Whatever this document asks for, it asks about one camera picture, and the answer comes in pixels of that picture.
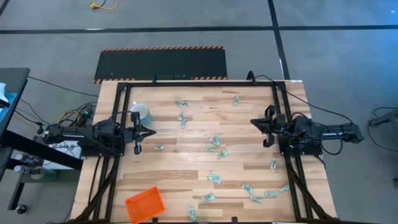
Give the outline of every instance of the black ramp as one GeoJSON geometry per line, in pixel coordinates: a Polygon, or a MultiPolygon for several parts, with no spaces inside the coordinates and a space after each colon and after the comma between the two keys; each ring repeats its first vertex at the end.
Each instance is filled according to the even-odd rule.
{"type": "Polygon", "coordinates": [[[102,80],[223,79],[223,47],[149,47],[104,49],[95,83],[102,80]]]}

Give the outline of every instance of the gray floor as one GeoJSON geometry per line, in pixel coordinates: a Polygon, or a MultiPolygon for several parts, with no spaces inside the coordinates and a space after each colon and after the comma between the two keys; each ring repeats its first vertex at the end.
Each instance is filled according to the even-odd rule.
{"type": "MultiPolygon", "coordinates": [[[[124,0],[115,11],[92,11],[92,0],[10,0],[0,29],[90,29],[116,27],[271,25],[267,1],[260,0],[124,0]]],[[[281,26],[398,24],[396,1],[274,0],[281,26]]],[[[368,139],[367,120],[378,106],[398,106],[396,75],[398,30],[283,31],[291,79],[303,80],[308,100],[348,115],[366,140],[345,144],[339,156],[325,156],[338,216],[345,220],[396,223],[398,154],[368,139]]],[[[97,94],[93,85],[99,52],[106,47],[223,45],[228,75],[239,79],[248,70],[281,79],[273,32],[179,32],[150,34],[0,35],[0,67],[29,67],[31,75],[76,90],[97,94]]],[[[47,121],[87,101],[80,96],[30,80],[23,99],[47,121]]],[[[18,107],[27,109],[21,103],[18,107]]],[[[315,120],[343,119],[313,110],[315,120]]],[[[28,138],[36,130],[12,120],[10,130],[28,138]]],[[[396,148],[388,127],[374,137],[396,148]]],[[[70,209],[78,174],[52,184],[27,185],[24,215],[6,211],[17,175],[6,172],[0,183],[0,223],[60,222],[70,209]]]]}

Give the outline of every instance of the orange plastic crate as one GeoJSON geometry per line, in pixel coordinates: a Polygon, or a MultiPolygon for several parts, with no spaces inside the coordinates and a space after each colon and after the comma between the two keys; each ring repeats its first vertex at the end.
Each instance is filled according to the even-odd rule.
{"type": "Polygon", "coordinates": [[[127,213],[132,224],[140,223],[164,212],[164,204],[157,187],[126,199],[127,213]]]}

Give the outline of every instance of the dollar bill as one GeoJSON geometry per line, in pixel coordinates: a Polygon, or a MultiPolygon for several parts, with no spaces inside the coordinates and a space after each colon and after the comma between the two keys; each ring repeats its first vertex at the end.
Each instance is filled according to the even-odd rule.
{"type": "Polygon", "coordinates": [[[163,150],[164,148],[164,146],[155,146],[155,150],[163,150]]]}
{"type": "Polygon", "coordinates": [[[288,190],[290,190],[290,185],[289,184],[285,185],[284,187],[281,187],[279,189],[279,192],[282,193],[282,192],[286,192],[288,190]]]}
{"type": "Polygon", "coordinates": [[[178,100],[175,101],[175,104],[177,104],[177,106],[178,106],[179,108],[181,108],[181,107],[183,106],[182,103],[179,102],[178,100]]]}
{"type": "Polygon", "coordinates": [[[216,134],[216,136],[214,138],[210,138],[209,141],[215,146],[221,145],[220,136],[218,134],[216,134]]]}
{"type": "Polygon", "coordinates": [[[253,189],[250,185],[242,184],[242,188],[243,188],[244,190],[246,190],[247,192],[249,192],[250,195],[252,195],[253,192],[254,192],[254,189],[253,189]]]}
{"type": "Polygon", "coordinates": [[[278,196],[278,191],[276,190],[268,190],[264,193],[266,197],[276,197],[278,196]]]}
{"type": "Polygon", "coordinates": [[[214,199],[216,199],[216,197],[214,196],[214,194],[209,194],[209,195],[206,195],[206,196],[202,196],[202,197],[201,197],[201,201],[202,201],[202,202],[208,202],[208,201],[214,200],[214,199]]]}
{"type": "Polygon", "coordinates": [[[237,106],[239,104],[239,97],[235,96],[234,105],[237,106]]]}
{"type": "Polygon", "coordinates": [[[187,106],[191,106],[191,104],[189,103],[189,101],[181,101],[182,106],[183,105],[187,105],[187,106]]]}
{"type": "Polygon", "coordinates": [[[220,184],[222,181],[222,178],[216,174],[209,174],[209,180],[213,181],[214,183],[220,184]]]}
{"type": "Polygon", "coordinates": [[[221,159],[222,157],[226,157],[228,155],[228,152],[226,150],[222,150],[218,156],[217,159],[221,159]]]}
{"type": "Polygon", "coordinates": [[[180,128],[185,129],[185,123],[187,122],[186,119],[183,119],[180,124],[180,128]]]}
{"type": "Polygon", "coordinates": [[[180,115],[178,116],[178,120],[179,121],[184,120],[184,111],[181,111],[180,115]]]}
{"type": "Polygon", "coordinates": [[[217,149],[215,147],[206,146],[206,151],[208,151],[208,152],[216,152],[217,149]]]}
{"type": "Polygon", "coordinates": [[[260,204],[262,204],[264,201],[263,201],[263,199],[261,199],[261,198],[256,198],[255,196],[253,196],[253,195],[250,195],[250,200],[252,201],[252,202],[256,202],[256,203],[260,203],[260,204]]]}
{"type": "Polygon", "coordinates": [[[189,215],[191,216],[191,222],[197,222],[198,221],[197,215],[195,213],[195,209],[193,207],[189,208],[189,215]]]}
{"type": "Polygon", "coordinates": [[[277,161],[278,161],[278,159],[275,159],[275,158],[272,159],[270,169],[276,169],[276,162],[277,161]]]}

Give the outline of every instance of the wooden tabletop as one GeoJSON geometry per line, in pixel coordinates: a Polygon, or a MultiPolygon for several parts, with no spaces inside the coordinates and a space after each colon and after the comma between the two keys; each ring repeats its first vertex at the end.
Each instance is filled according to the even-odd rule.
{"type": "MultiPolygon", "coordinates": [[[[94,122],[111,116],[116,85],[117,82],[102,83],[94,122]]],[[[286,87],[306,100],[303,83],[286,81],[286,87]]],[[[289,101],[292,112],[310,116],[305,103],[293,97],[289,97],[289,101]]],[[[148,128],[156,130],[157,134],[142,142],[139,155],[134,154],[134,144],[126,145],[119,164],[111,222],[129,222],[125,199],[153,186],[160,189],[166,208],[158,215],[160,222],[190,222],[190,207],[195,208],[199,222],[230,222],[231,217],[238,217],[241,222],[294,221],[290,192],[276,198],[264,197],[266,190],[288,184],[287,173],[278,144],[264,148],[262,141],[266,136],[249,122],[263,117],[264,110],[274,104],[270,87],[134,87],[129,108],[133,102],[149,107],[154,122],[148,128]],[[238,106],[234,105],[235,96],[239,97],[238,106]],[[175,100],[187,100],[190,106],[179,108],[175,100]],[[181,110],[188,120],[185,129],[179,128],[177,120],[181,110]],[[206,152],[206,146],[211,145],[209,138],[215,134],[220,135],[221,146],[218,152],[206,152]],[[165,146],[165,149],[156,151],[154,146],[165,146]],[[217,159],[223,149],[229,154],[217,159]],[[270,169],[272,158],[279,159],[275,170],[270,169]],[[209,181],[210,173],[220,175],[222,183],[209,181]],[[264,203],[250,201],[249,194],[241,189],[242,184],[254,187],[254,196],[262,198],[264,203]],[[203,203],[201,196],[207,194],[214,194],[216,199],[203,203]]],[[[127,119],[126,125],[132,126],[132,123],[127,119]]],[[[90,157],[84,161],[71,218],[87,205],[96,160],[90,157]]],[[[309,191],[325,211],[335,217],[323,164],[313,156],[302,156],[302,160],[309,191]]],[[[302,194],[297,192],[305,217],[302,194]]],[[[100,218],[104,215],[106,199],[107,193],[100,218]]]]}

